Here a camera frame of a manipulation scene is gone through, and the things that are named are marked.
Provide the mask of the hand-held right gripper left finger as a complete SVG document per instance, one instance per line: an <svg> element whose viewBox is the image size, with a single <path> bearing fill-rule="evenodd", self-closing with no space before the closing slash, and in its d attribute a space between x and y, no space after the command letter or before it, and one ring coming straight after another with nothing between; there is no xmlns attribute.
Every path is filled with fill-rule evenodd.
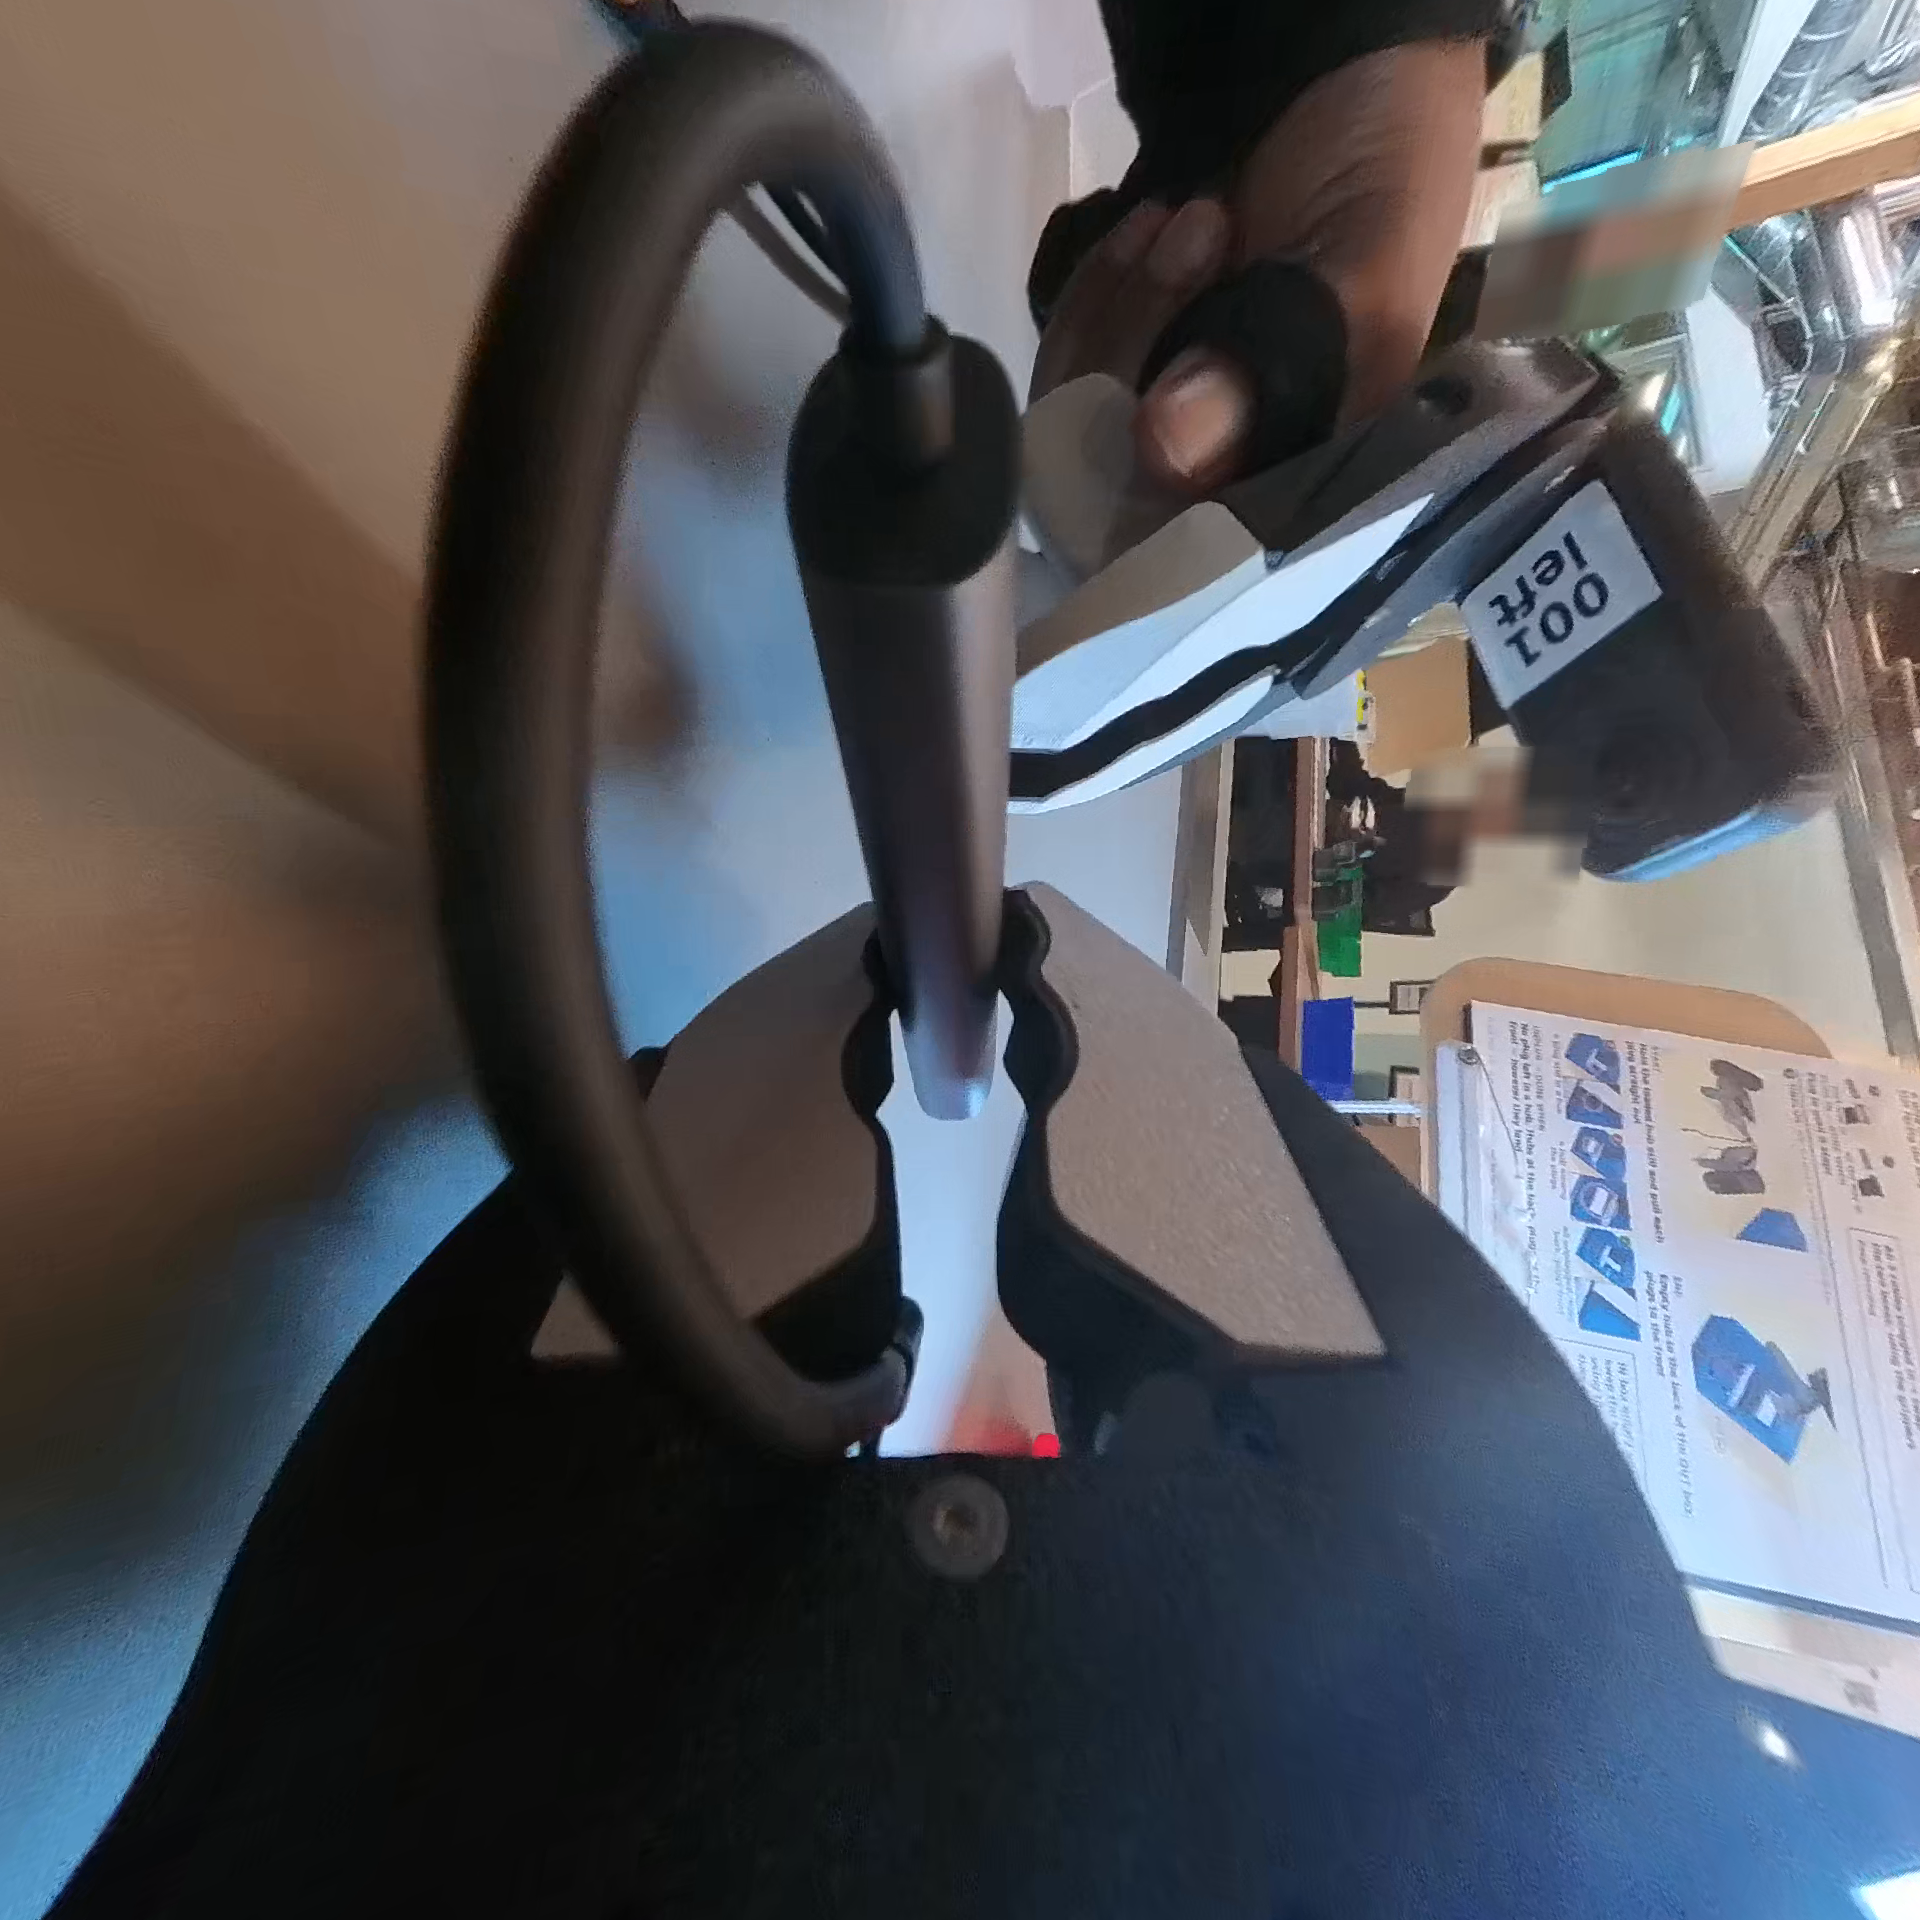
<svg viewBox="0 0 1920 1920"><path fill-rule="evenodd" d="M863 1373L898 1333L880 1108L893 1003L863 903L723 989L659 1057L646 1116L733 1314L799 1373Z"/></svg>

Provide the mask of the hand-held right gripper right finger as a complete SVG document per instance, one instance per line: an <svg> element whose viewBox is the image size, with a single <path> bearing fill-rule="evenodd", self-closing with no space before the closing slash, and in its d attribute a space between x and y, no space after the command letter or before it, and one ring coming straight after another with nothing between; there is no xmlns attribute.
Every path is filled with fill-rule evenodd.
<svg viewBox="0 0 1920 1920"><path fill-rule="evenodd" d="M1050 883L1004 894L998 989L1020 1137L998 1303L1062 1447L1143 1382L1384 1355L1348 1262L1230 1030Z"/></svg>

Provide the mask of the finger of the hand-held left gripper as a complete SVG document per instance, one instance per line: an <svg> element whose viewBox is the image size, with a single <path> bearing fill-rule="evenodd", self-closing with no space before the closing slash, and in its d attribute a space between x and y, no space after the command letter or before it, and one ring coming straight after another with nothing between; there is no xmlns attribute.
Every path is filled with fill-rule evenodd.
<svg viewBox="0 0 1920 1920"><path fill-rule="evenodd" d="M1017 679L1008 813L1043 815L1175 770L1299 696L1262 657L1056 659Z"/></svg>
<svg viewBox="0 0 1920 1920"><path fill-rule="evenodd" d="M1270 646L1388 558L1432 502L1365 505L1270 561L1226 503L1140 541L1033 622L1014 685L1014 742L1076 747L1199 673Z"/></svg>

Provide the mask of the person's left forearm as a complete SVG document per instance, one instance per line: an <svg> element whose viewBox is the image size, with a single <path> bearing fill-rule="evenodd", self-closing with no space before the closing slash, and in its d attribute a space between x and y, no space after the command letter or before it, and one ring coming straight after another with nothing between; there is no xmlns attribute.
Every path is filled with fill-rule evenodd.
<svg viewBox="0 0 1920 1920"><path fill-rule="evenodd" d="M1101 1L1097 15L1136 133L1130 202L1224 181L1312 82L1379 50L1475 44L1479 101L1526 32L1526 3L1504 1Z"/></svg>

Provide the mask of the person's left hand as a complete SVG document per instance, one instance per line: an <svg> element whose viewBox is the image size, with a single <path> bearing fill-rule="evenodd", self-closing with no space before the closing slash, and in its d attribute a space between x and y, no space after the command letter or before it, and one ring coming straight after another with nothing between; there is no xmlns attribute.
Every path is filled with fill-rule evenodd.
<svg viewBox="0 0 1920 1920"><path fill-rule="evenodd" d="M1378 409L1416 374L1453 275L1482 77L1475 44L1379 50L1312 82L1219 183L1055 206L1028 275L1028 401L1117 379L1139 465L1195 496Z"/></svg>

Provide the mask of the instruction sheet on stand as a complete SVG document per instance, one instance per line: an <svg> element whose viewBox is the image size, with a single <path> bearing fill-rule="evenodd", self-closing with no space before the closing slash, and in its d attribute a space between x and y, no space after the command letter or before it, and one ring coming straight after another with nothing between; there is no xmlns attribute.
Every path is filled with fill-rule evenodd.
<svg viewBox="0 0 1920 1920"><path fill-rule="evenodd" d="M1915 1068L1511 959L1421 1023L1428 1193L1588 1395L1721 1668L1913 1738Z"/></svg>

